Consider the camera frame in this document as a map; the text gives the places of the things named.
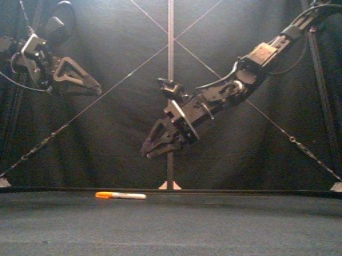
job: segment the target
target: black curtain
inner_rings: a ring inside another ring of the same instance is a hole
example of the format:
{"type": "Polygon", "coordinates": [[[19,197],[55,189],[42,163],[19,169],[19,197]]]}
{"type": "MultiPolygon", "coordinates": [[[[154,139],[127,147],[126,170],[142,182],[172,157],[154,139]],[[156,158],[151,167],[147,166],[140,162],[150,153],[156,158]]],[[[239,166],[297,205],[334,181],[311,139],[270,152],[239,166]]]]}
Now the black curtain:
{"type": "MultiPolygon", "coordinates": [[[[46,4],[43,21],[56,3],[46,4]]],[[[155,189],[167,179],[166,157],[148,160],[139,151],[167,104],[156,78],[167,77],[168,2],[71,3],[76,30],[54,52],[79,62],[103,85],[106,96],[7,177],[17,186],[155,189]]],[[[301,1],[176,0],[175,81],[192,93],[195,87],[218,79],[207,67],[225,76],[237,57],[270,41],[301,12],[301,1]]],[[[326,25],[318,33],[338,130],[341,22],[329,22],[337,26],[326,25]]],[[[305,38],[279,63],[279,71],[298,60],[303,48],[305,38]]],[[[23,93],[8,163],[96,100],[23,93]]],[[[249,101],[198,128],[200,141],[175,154],[176,183],[184,189],[330,189],[333,176],[251,106],[335,168],[309,48],[298,66],[270,76],[249,101]]]]}

